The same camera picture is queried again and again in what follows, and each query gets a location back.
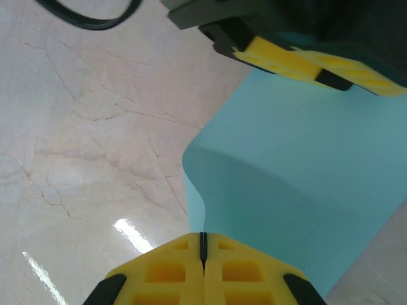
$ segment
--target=yellow plastic part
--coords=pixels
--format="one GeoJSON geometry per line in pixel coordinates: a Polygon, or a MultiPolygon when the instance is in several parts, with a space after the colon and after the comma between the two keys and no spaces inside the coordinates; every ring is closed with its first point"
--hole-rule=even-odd
{"type": "Polygon", "coordinates": [[[127,280],[114,305],[298,305],[283,276],[298,269],[221,234],[190,233],[112,270],[127,280]]]}
{"type": "Polygon", "coordinates": [[[221,234],[208,235],[205,305],[297,305],[283,276],[298,269],[221,234]]]}
{"type": "Polygon", "coordinates": [[[199,234],[170,241],[109,272],[127,280],[114,305],[201,305],[204,273],[199,234]]]}
{"type": "Polygon", "coordinates": [[[407,88],[399,86],[362,62],[318,51],[305,51],[297,47],[292,48],[295,50],[293,53],[377,95],[395,97],[407,93],[407,88]]]}
{"type": "Polygon", "coordinates": [[[240,60],[287,78],[324,86],[314,81],[322,70],[320,66],[259,36],[251,41],[244,52],[234,50],[233,54],[240,60]]]}

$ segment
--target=white marble tile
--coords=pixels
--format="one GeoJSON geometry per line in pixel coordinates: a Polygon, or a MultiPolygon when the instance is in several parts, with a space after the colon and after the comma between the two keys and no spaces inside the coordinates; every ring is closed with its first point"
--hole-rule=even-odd
{"type": "MultiPolygon", "coordinates": [[[[64,0],[95,17],[126,1],[64,0]]],[[[0,1],[0,304],[81,304],[117,265],[188,230],[181,156],[247,75],[145,0],[88,32],[0,1]]],[[[406,304],[406,205],[329,295],[406,304]]]]}

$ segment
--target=black cable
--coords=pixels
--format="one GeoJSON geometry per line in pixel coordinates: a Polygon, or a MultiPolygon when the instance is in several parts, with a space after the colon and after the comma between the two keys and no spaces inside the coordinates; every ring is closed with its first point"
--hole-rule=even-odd
{"type": "Polygon", "coordinates": [[[91,31],[104,31],[116,27],[133,15],[141,0],[130,0],[130,4],[123,14],[114,19],[94,19],[83,16],[60,4],[57,0],[36,0],[41,6],[69,24],[91,31]]]}

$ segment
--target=light blue foam block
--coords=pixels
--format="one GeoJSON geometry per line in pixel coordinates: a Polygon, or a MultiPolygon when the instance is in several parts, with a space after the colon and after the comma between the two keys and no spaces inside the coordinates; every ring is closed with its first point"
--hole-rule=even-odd
{"type": "Polygon", "coordinates": [[[407,98],[252,71],[183,157],[192,231],[302,269],[326,295],[407,194],[407,98]]]}

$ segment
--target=marble floor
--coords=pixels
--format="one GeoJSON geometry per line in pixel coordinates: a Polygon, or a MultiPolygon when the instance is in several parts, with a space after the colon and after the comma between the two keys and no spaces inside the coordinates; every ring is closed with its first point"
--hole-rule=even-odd
{"type": "MultiPolygon", "coordinates": [[[[63,2],[95,17],[126,3],[63,2]]],[[[188,231],[182,153],[249,69],[165,14],[145,0],[88,32],[0,0],[0,304],[82,304],[110,269],[188,231]]],[[[406,216],[330,304],[407,303],[406,216]]]]}

